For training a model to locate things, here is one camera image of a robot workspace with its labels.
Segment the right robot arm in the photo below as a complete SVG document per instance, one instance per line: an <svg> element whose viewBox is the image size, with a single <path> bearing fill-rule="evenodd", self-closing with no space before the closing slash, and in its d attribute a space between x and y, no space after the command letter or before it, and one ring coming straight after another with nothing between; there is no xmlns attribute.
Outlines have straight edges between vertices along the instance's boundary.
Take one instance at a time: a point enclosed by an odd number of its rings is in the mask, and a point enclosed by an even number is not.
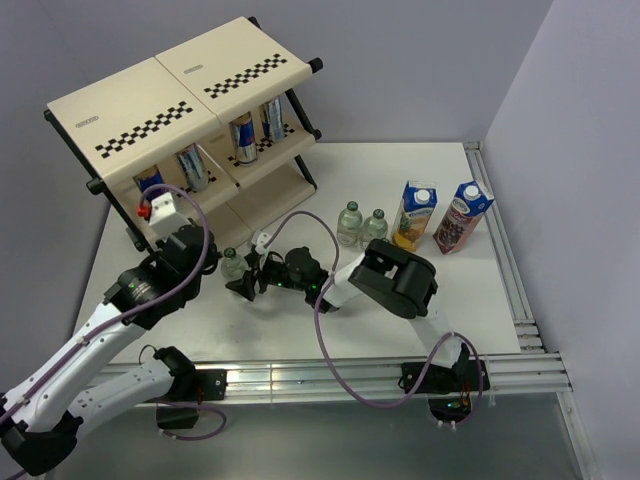
<svg viewBox="0 0 640 480"><path fill-rule="evenodd" d="M411 252L374 240L353 262L331 273L306 246L282 256L262 243L254 245L244 257L232 248L226 249L222 269L225 287L248 301L273 286L303 293L308 305L326 314L366 296L407 320L427 349L437 349L427 370L429 379L452 390L467 377L469 348L439 311L436 269Z"/></svg>

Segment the glass bottle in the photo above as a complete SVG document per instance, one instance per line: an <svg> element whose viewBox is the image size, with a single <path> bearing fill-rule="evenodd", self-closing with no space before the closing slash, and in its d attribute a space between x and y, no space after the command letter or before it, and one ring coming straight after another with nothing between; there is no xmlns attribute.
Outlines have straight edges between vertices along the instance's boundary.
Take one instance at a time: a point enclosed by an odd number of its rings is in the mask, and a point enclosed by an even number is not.
<svg viewBox="0 0 640 480"><path fill-rule="evenodd" d="M387 234L388 223L385 212L382 209L375 209L363 222L359 237L359 246L362 250L365 250L372 240L386 239Z"/></svg>
<svg viewBox="0 0 640 480"><path fill-rule="evenodd" d="M336 236L340 244L354 246L359 238L363 216L356 201L349 201L338 217Z"/></svg>
<svg viewBox="0 0 640 480"><path fill-rule="evenodd" d="M224 250L221 272L226 282L241 280L248 269L247 261L234 248L228 247Z"/></svg>

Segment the energy drink can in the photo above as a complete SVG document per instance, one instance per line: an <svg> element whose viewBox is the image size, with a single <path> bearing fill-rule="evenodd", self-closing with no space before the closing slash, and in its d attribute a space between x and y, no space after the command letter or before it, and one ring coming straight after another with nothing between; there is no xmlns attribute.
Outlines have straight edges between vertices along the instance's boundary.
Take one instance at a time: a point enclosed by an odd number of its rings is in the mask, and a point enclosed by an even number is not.
<svg viewBox="0 0 640 480"><path fill-rule="evenodd" d="M233 140L235 160L243 166L257 161L257 146L253 119L247 112L230 123L230 133Z"/></svg>
<svg viewBox="0 0 640 480"><path fill-rule="evenodd" d="M144 192L147 188L153 185L164 183L162 174L157 165L152 165L151 167L136 174L133 177L133 180L141 192Z"/></svg>
<svg viewBox="0 0 640 480"><path fill-rule="evenodd" d="M199 192L207 188L209 172L195 143L175 153L176 160L185 176L188 187Z"/></svg>
<svg viewBox="0 0 640 480"><path fill-rule="evenodd" d="M278 96L260 106L260 118L264 134L269 140L279 143L285 138L281 101Z"/></svg>

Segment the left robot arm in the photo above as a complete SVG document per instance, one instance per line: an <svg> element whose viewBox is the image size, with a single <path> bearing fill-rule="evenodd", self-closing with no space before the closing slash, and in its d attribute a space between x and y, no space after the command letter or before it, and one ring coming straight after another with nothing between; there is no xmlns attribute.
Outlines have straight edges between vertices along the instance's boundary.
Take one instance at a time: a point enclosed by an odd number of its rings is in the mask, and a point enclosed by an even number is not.
<svg viewBox="0 0 640 480"><path fill-rule="evenodd" d="M89 383L118 353L194 299L219 258L207 228L180 227L118 276L91 317L40 369L2 395L1 445L23 472L51 471L95 427L141 402L183 400L195 392L195 366L173 346L105 383Z"/></svg>

